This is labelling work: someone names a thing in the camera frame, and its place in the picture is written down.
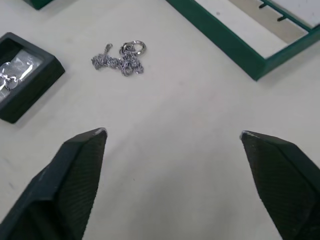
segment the white table surface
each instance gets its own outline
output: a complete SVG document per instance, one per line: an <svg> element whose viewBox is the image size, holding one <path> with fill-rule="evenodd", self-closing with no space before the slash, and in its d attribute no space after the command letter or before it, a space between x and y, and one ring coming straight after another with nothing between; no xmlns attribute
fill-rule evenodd
<svg viewBox="0 0 320 240"><path fill-rule="evenodd" d="M18 121L0 121L0 217L63 141L105 127L84 239L280 240L239 135L296 143L320 165L320 44L255 82L165 0L0 1L0 34L54 54L66 73ZM143 75L96 71L112 42L142 40Z"/></svg>

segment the metal chain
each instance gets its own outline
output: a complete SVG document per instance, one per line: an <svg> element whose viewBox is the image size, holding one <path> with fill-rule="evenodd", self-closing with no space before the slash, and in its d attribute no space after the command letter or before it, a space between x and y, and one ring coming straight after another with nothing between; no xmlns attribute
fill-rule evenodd
<svg viewBox="0 0 320 240"><path fill-rule="evenodd" d="M92 58L92 65L96 70L102 67L119 69L125 77L130 76L134 72L142 74L144 67L138 60L138 53L133 44L125 43L119 50L122 58L111 57L108 52L113 47L111 43L107 44L104 53L98 54Z"/></svg>

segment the black box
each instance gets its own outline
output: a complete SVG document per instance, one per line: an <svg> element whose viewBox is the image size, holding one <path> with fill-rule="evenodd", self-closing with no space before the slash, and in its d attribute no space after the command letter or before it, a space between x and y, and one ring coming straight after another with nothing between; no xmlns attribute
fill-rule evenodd
<svg viewBox="0 0 320 240"><path fill-rule="evenodd" d="M55 56L11 32L0 38L0 66L10 62L22 49L42 63L0 102L0 119L12 124L65 73Z"/></svg>

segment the metal ring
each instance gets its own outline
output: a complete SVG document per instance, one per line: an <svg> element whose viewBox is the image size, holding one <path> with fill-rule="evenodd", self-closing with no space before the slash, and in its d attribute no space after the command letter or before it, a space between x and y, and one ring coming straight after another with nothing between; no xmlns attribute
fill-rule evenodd
<svg viewBox="0 0 320 240"><path fill-rule="evenodd" d="M146 44L143 42L143 41L131 41L131 42L127 42L123 45L123 50L125 51L127 49L127 47L129 46L134 46L134 45L139 45L141 46L141 50L139 51L135 51L134 53L137 54L138 56L139 55L142 55L145 53L145 51L147 50L147 46Z"/></svg>

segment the silver chain necklace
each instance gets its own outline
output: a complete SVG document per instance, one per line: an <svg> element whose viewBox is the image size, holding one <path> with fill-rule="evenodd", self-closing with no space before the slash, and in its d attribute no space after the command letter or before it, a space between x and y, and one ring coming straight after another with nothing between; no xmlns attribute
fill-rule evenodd
<svg viewBox="0 0 320 240"><path fill-rule="evenodd" d="M135 45L142 47L141 50L136 50ZM104 53L94 56L91 61L92 65L96 70L103 67L112 69L119 69L125 77L136 74L143 74L144 67L140 63L138 56L142 55L146 50L147 46L142 41L131 41L126 42L122 45L119 53L122 58L111 57L108 52L113 47L111 43L107 44Z"/></svg>

